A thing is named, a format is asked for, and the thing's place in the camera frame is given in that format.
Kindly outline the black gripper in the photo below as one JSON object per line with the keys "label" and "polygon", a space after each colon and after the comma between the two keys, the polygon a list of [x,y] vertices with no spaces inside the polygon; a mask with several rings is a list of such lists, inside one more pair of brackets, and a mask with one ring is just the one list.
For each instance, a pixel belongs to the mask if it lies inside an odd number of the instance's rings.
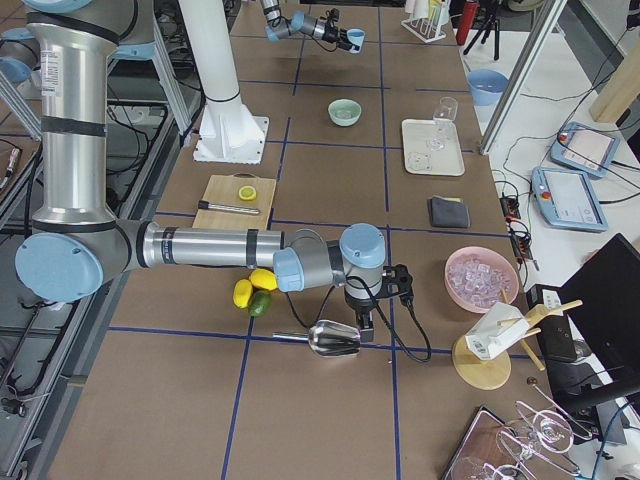
{"label": "black gripper", "polygon": [[326,22],[324,25],[322,40],[329,44],[334,44],[342,50],[350,50],[353,46],[352,42],[348,39],[347,31],[329,22]]}
{"label": "black gripper", "polygon": [[371,343],[375,339],[375,328],[372,312],[377,309],[376,295],[382,287],[382,280],[375,283],[361,277],[348,277],[344,287],[345,300],[356,316],[356,323],[360,329],[360,341]]}

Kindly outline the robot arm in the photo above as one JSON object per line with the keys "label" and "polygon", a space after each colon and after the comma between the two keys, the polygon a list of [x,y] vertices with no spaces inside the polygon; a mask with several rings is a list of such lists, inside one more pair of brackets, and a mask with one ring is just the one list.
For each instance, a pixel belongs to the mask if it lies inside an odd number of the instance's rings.
{"label": "robot arm", "polygon": [[340,11],[337,8],[328,10],[324,17],[313,17],[302,11],[296,11],[291,19],[282,15],[280,4],[276,0],[260,2],[266,19],[265,31],[270,41],[289,38],[301,34],[316,41],[334,44],[336,48],[357,54],[362,49],[365,33],[361,29],[339,28]]}
{"label": "robot arm", "polygon": [[[215,230],[160,227],[129,218],[126,208],[142,166],[114,210],[109,201],[107,118],[109,63],[152,57],[157,24],[154,1],[22,1],[28,31],[40,46],[42,95],[42,206],[31,217],[32,234],[15,255],[16,273],[37,296],[71,303],[90,296],[121,274],[157,265],[275,268],[277,288],[299,292],[344,287],[355,312],[357,333],[373,339],[371,311],[390,292],[385,241],[366,223],[352,225],[338,241],[313,231]],[[236,75],[223,1],[178,1],[188,45],[201,82],[203,118],[195,159],[258,164],[269,119],[244,104]],[[283,16],[279,1],[260,1],[267,36],[302,34],[350,53],[362,49],[365,33],[337,26],[332,9],[321,18]]]}

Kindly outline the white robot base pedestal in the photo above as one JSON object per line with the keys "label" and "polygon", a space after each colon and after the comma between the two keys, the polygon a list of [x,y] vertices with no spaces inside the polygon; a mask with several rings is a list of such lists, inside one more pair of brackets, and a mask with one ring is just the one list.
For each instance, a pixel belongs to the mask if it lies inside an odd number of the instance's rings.
{"label": "white robot base pedestal", "polygon": [[194,159],[200,162],[258,164],[269,119],[254,116],[243,103],[223,3],[179,3],[206,98]]}

